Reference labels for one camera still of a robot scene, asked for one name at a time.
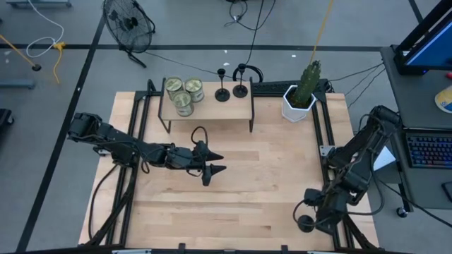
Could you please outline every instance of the cactus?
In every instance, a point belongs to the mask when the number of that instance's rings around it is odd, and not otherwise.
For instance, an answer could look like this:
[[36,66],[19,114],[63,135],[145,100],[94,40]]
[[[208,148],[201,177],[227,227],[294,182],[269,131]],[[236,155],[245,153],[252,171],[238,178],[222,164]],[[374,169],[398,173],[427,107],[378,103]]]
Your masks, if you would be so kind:
[[289,102],[292,107],[306,109],[311,102],[311,94],[320,79],[320,62],[314,61],[303,71],[303,75],[295,92],[289,94]]

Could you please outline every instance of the small wooden table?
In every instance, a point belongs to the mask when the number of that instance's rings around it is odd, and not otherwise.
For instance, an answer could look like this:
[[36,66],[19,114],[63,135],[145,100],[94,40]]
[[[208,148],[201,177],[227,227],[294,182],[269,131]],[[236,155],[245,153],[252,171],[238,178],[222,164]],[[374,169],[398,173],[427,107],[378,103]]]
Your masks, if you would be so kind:
[[[110,123],[126,132],[131,116],[134,92],[118,92]],[[331,125],[336,145],[344,145],[353,136],[344,95],[327,94]],[[321,189],[313,116],[290,123],[281,116],[281,98],[256,97],[254,132],[240,120],[175,121],[172,132],[158,121],[159,97],[151,97],[144,141],[176,143],[190,147],[190,134],[197,126],[208,131],[209,147],[224,155],[227,169],[215,175],[209,187],[183,171],[151,168],[149,174],[138,173],[133,199],[127,248],[187,249],[333,250],[331,236],[314,230],[301,232],[292,220],[294,206],[306,188]],[[324,143],[327,144],[323,117],[320,117]],[[203,139],[197,133],[195,140]],[[110,157],[101,157],[93,189],[112,167]],[[112,209],[119,170],[100,187],[93,214],[96,232]],[[356,212],[370,212],[367,196]],[[88,212],[80,243],[88,241]],[[311,207],[302,205],[297,213],[314,216]],[[378,245],[372,216],[352,216],[363,234]],[[122,216],[117,220],[114,243],[119,239]],[[339,228],[341,246],[345,246]]]
[[230,91],[231,97],[226,102],[219,102],[215,98],[215,92],[221,88],[220,82],[203,82],[204,99],[194,103],[194,112],[190,116],[180,116],[176,112],[176,107],[170,100],[164,85],[161,91],[161,103],[159,104],[158,118],[171,132],[171,122],[173,121],[229,121],[229,120],[249,120],[249,132],[253,131],[254,101],[249,82],[242,85],[248,89],[248,94],[243,98],[237,98],[232,94],[234,86],[239,82],[223,82],[223,87]]

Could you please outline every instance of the computer monitor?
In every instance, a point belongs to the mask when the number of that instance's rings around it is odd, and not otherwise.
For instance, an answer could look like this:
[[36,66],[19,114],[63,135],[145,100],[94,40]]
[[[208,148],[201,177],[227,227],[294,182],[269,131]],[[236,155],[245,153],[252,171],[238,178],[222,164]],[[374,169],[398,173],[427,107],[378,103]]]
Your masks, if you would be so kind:
[[395,48],[401,75],[423,75],[428,70],[452,71],[451,0],[442,0]]

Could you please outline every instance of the chair wheel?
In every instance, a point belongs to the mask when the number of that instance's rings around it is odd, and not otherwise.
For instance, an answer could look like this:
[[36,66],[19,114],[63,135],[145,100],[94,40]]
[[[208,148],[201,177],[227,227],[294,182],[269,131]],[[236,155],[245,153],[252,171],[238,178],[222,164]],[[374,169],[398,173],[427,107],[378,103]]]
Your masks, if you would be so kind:
[[405,211],[405,208],[403,208],[403,207],[397,208],[396,212],[400,218],[406,218],[408,216],[408,212]]
[[9,116],[7,123],[8,125],[12,125],[14,123],[14,118],[12,116]]

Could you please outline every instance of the electric fan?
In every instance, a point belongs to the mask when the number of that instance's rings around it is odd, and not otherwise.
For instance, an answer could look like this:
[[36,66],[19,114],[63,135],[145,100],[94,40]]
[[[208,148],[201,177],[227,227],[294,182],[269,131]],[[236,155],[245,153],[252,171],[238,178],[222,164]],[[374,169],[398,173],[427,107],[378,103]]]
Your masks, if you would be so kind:
[[146,65],[132,53],[148,50],[155,33],[154,22],[146,15],[136,0],[105,0],[103,3],[105,24],[130,60],[142,67]]

